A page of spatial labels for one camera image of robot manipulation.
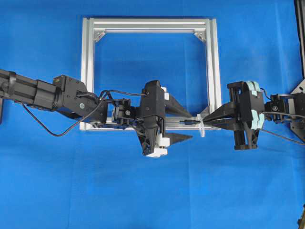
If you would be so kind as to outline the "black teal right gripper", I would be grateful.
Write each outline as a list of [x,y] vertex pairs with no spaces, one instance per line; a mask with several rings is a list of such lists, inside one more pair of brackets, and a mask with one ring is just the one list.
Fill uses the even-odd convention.
[[264,99],[255,81],[227,85],[230,101],[206,116],[206,125],[234,131],[235,150],[257,148],[259,131],[264,124]]

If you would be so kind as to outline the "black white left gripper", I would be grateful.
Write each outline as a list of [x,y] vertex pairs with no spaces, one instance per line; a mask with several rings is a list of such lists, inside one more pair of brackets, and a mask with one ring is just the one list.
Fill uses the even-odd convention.
[[[169,93],[164,93],[165,113],[181,117],[192,117],[192,115]],[[142,146],[142,154],[147,157],[160,157],[167,154],[165,149],[173,144],[191,139],[192,135],[178,133],[165,133],[165,118],[155,115],[139,117],[139,107],[136,108],[136,119],[138,121],[138,138]]]

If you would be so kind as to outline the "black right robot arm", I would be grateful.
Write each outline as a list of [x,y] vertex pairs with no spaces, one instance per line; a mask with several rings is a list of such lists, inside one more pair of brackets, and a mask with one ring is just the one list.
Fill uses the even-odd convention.
[[266,121],[289,123],[298,136],[299,145],[305,144],[305,93],[274,94],[264,102],[266,92],[255,81],[240,81],[227,85],[230,102],[223,104],[203,119],[205,125],[231,130],[234,148],[257,148],[260,131]]

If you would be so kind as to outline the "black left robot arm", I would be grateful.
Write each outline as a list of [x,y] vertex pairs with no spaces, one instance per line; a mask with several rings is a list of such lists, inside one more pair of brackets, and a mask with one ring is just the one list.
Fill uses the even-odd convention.
[[0,96],[22,104],[26,110],[58,112],[77,123],[96,128],[123,130],[131,127],[137,134],[142,154],[147,157],[164,156],[169,146],[190,139],[189,135],[166,132],[167,114],[187,119],[191,114],[159,81],[145,84],[139,93],[140,104],[134,107],[127,92],[123,99],[114,99],[112,90],[96,95],[89,92],[83,82],[65,75],[47,83],[1,70]]

